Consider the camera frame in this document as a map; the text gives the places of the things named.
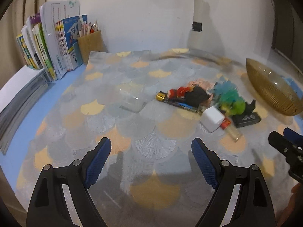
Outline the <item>person's right hand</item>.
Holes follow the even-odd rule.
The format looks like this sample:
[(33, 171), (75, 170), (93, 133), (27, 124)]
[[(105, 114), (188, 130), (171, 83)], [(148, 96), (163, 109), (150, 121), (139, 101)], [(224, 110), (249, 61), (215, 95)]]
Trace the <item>person's right hand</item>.
[(277, 222), (277, 226), (282, 226), (283, 223), (289, 218), (291, 213), (294, 211), (297, 198), (299, 197), (300, 193), (302, 193), (302, 184), (298, 183), (294, 187), (292, 187), (291, 193), (292, 193), (292, 195), (290, 197), (288, 205), (283, 210), (283, 212)]

